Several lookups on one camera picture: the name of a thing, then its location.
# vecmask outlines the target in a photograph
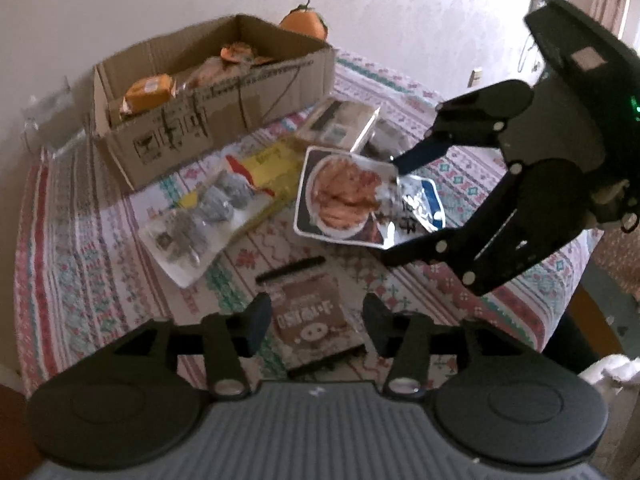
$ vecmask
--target orange snack bag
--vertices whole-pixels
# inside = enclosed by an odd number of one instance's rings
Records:
[[[173,79],[167,74],[145,77],[133,83],[124,95],[124,110],[121,111],[139,114],[164,104],[172,97],[173,84]]]

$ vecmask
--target floral bedspread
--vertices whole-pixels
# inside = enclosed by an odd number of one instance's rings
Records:
[[[433,123],[439,101],[417,82],[344,51],[338,53],[335,93],[383,104],[386,118],[415,142]],[[375,292],[394,310],[425,312],[440,324],[455,324],[470,313],[536,349],[546,344],[595,244],[589,232],[478,298],[444,264],[387,269],[367,250],[300,238],[293,233],[289,207],[229,246],[192,287],[173,284],[136,237],[139,227],[193,189],[220,156],[249,156],[293,131],[305,115],[273,123],[129,196],[121,194],[90,143],[34,166],[24,192],[15,269],[15,323],[26,391],[151,317],[191,324],[211,312],[242,310],[260,291],[258,274],[318,254],[343,269],[363,296]],[[436,181],[447,222],[459,225],[493,189],[504,165],[494,150],[452,148],[419,173]],[[371,351],[311,379],[381,382],[389,365]],[[253,382],[286,376],[271,335],[243,366]],[[204,385],[201,358],[181,358],[178,368],[191,383]],[[430,381],[441,383],[453,373],[453,358],[433,359]]]

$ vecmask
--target electrical outlet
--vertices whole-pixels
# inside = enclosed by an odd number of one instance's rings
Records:
[[[471,71],[471,76],[469,76],[469,83],[466,85],[467,88],[471,88],[472,86],[478,86],[480,84],[480,79],[482,78],[482,68],[475,68]]]

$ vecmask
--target orange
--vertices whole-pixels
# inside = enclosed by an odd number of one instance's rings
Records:
[[[310,2],[311,0],[308,0],[306,4],[301,4],[293,9],[280,22],[280,27],[291,32],[326,40],[329,29],[322,16],[309,7]]]

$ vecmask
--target bed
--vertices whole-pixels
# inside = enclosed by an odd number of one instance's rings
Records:
[[[387,120],[412,142],[421,139],[442,100],[410,78],[338,51],[337,96],[382,104]],[[28,394],[61,370],[150,318],[199,322],[211,312],[244,309],[260,291],[255,277],[291,260],[324,255],[357,284],[397,310],[417,310],[439,324],[465,316],[489,321],[531,347],[544,347],[578,285],[597,234],[583,232],[517,279],[478,298],[444,264],[387,269],[366,249],[322,244],[293,233],[292,207],[241,237],[193,286],[181,290],[150,259],[135,233],[202,181],[225,154],[248,156],[291,133],[301,112],[211,153],[140,192],[123,196],[90,143],[30,170],[24,191],[15,267],[15,323]],[[437,183],[447,221],[470,217],[505,168],[498,152],[452,148],[419,173]],[[268,335],[258,355],[243,362],[252,381],[286,372]],[[455,359],[439,356],[430,381],[455,373]],[[383,381],[389,362],[374,352],[316,372],[316,380]],[[204,384],[202,360],[182,358],[180,373]]]

